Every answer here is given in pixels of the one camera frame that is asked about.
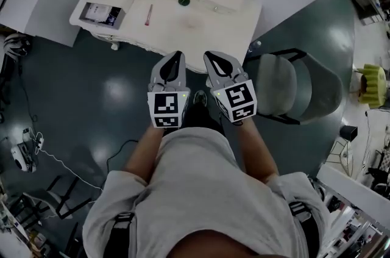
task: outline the gray chair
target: gray chair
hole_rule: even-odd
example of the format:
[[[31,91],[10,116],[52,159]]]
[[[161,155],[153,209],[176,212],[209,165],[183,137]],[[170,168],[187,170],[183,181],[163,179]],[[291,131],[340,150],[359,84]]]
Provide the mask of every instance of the gray chair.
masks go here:
[[[80,208],[87,205],[91,198],[87,198],[82,203],[70,209],[66,202],[70,199],[70,195],[76,186],[79,178],[75,177],[72,184],[67,189],[64,196],[60,196],[52,191],[54,185],[61,179],[61,176],[57,176],[54,181],[50,184],[47,190],[38,189],[35,191],[24,192],[10,207],[10,212],[16,218],[21,215],[25,210],[28,210],[26,217],[21,219],[20,224],[27,224],[32,217],[35,217],[34,220],[25,226],[25,229],[33,226],[34,224],[40,221],[41,214],[50,210],[53,215],[58,216],[62,219],[72,219],[72,214],[79,210]]]
[[[284,57],[291,54],[294,55],[290,58]],[[298,60],[303,62],[310,75],[311,96],[302,114],[291,118],[288,112],[299,94],[293,65]],[[252,77],[257,95],[257,115],[285,124],[308,124],[333,113],[341,103],[340,78],[306,52],[288,49],[250,57],[244,61],[246,71],[247,63],[251,61],[259,61],[257,76]]]

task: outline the black shoe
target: black shoe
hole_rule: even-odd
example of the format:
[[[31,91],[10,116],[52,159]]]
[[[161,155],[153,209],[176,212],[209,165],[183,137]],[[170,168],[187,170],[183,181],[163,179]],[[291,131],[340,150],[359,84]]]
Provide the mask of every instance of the black shoe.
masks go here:
[[[207,95],[203,90],[195,92],[194,104],[202,103],[204,107],[207,107]]]

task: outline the glossy floor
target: glossy floor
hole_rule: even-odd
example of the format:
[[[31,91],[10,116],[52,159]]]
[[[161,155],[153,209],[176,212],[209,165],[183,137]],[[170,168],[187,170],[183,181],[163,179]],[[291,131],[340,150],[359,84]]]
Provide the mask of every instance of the glossy floor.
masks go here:
[[[353,57],[353,10],[348,0],[318,0],[260,38],[261,52],[300,48],[311,53],[336,72],[348,92]],[[110,45],[80,32],[73,48],[36,38],[32,52],[23,59],[23,81],[29,95],[35,127],[44,135],[44,149],[62,159],[85,180],[100,186],[105,179],[105,162],[129,139],[138,139],[149,124],[146,102],[152,67],[161,56],[131,45],[112,51]],[[187,71],[192,91],[205,89],[206,75]],[[10,142],[21,141],[21,132],[31,125],[26,98],[16,77],[10,86],[11,105],[5,112],[1,136]],[[218,117],[213,102],[212,114]],[[332,115],[307,126],[287,126],[264,118],[255,122],[274,155],[281,173],[315,173],[338,133],[344,101]],[[227,138],[237,159],[235,127],[224,120]],[[58,174],[71,174],[51,157],[40,153],[40,166],[34,174],[23,173],[13,163],[9,144],[3,142],[2,179],[8,192],[19,194],[46,188]],[[111,161],[110,169],[120,168],[134,144],[127,144]],[[63,193],[64,186],[56,192]],[[99,190],[80,184],[69,200],[97,198]],[[82,225],[88,207],[72,220],[48,218],[44,233],[64,249],[75,222]]]

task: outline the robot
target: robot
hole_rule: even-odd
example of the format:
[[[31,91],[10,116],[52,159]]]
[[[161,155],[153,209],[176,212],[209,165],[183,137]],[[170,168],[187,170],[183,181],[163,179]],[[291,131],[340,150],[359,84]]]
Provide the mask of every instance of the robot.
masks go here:
[[[207,51],[204,61],[207,85],[219,109],[235,123],[256,114],[257,99],[252,81],[234,57]],[[154,127],[179,128],[191,90],[186,87],[185,56],[176,51],[154,67],[148,86],[147,102]]]

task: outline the gray t-shirt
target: gray t-shirt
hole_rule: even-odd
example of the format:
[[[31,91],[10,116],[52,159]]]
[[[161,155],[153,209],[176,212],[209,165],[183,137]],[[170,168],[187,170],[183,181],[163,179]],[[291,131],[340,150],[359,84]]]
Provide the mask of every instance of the gray t-shirt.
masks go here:
[[[243,173],[227,139],[192,127],[163,138],[149,185],[112,171],[83,227],[89,258],[101,258],[121,212],[134,212],[131,258],[166,257],[186,235],[214,230],[258,254],[307,258],[305,235],[288,202],[303,201],[325,234],[328,211],[303,173],[275,176],[267,185]]]

